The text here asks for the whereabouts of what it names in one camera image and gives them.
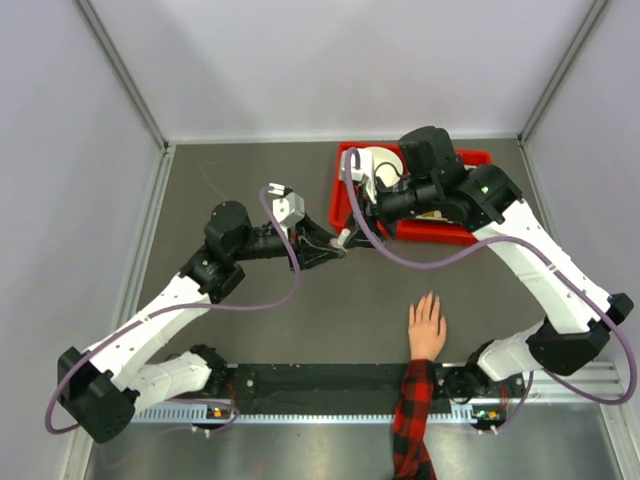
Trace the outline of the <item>glitter nail polish bottle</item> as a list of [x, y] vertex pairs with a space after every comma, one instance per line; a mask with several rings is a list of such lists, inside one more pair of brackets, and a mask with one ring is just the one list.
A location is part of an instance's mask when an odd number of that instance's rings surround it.
[[344, 257], [347, 254], [347, 249], [341, 243], [339, 238], [333, 238], [330, 240], [330, 246], [333, 250], [336, 251], [336, 254], [339, 257]]

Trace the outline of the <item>person's left hand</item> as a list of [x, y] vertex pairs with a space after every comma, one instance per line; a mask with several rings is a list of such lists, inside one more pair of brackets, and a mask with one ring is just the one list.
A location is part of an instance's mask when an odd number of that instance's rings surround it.
[[409, 306], [407, 332], [410, 360], [435, 361], [447, 337], [447, 321], [438, 295], [429, 292]]

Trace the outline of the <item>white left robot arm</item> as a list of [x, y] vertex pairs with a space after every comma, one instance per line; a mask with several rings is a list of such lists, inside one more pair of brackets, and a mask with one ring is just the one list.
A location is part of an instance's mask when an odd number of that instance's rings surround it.
[[177, 333], [211, 310], [229, 310], [225, 298], [245, 277], [242, 262], [285, 257], [294, 273], [346, 254], [346, 234], [313, 222], [303, 200], [289, 193], [263, 205], [267, 224], [252, 225], [237, 201], [216, 206], [203, 245], [147, 306], [104, 340], [69, 348], [58, 359], [58, 385], [45, 410], [45, 428], [61, 406], [97, 443], [119, 435], [135, 415], [182, 394], [216, 396], [226, 387], [218, 353], [197, 345], [160, 364], [150, 358]]

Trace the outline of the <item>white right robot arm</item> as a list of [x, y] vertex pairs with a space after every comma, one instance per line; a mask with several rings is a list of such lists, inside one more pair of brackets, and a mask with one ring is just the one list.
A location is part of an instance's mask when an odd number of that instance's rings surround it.
[[539, 223], [521, 190], [501, 168], [483, 164], [467, 169], [445, 129], [418, 128], [402, 136], [397, 146], [405, 171], [391, 186], [378, 178], [369, 151], [351, 147], [341, 158], [341, 179], [352, 214], [371, 245], [399, 262], [400, 257], [382, 243], [376, 226], [393, 235], [399, 221], [439, 211], [476, 242], [445, 260], [424, 263], [422, 269], [441, 268], [488, 247], [545, 313], [533, 327], [481, 345], [465, 366], [445, 378], [449, 395], [487, 396], [503, 380], [540, 370], [566, 386], [567, 377], [616, 337], [630, 366], [629, 385], [617, 401], [628, 401], [638, 380], [633, 349], [619, 329], [634, 308], [629, 296], [609, 293], [590, 280]]

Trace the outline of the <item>red plaid sleeve forearm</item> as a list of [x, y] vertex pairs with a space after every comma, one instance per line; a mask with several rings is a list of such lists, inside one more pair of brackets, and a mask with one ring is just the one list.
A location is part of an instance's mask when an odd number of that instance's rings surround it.
[[433, 362], [411, 360], [394, 409], [392, 464], [394, 479], [436, 479], [424, 436], [435, 383]]

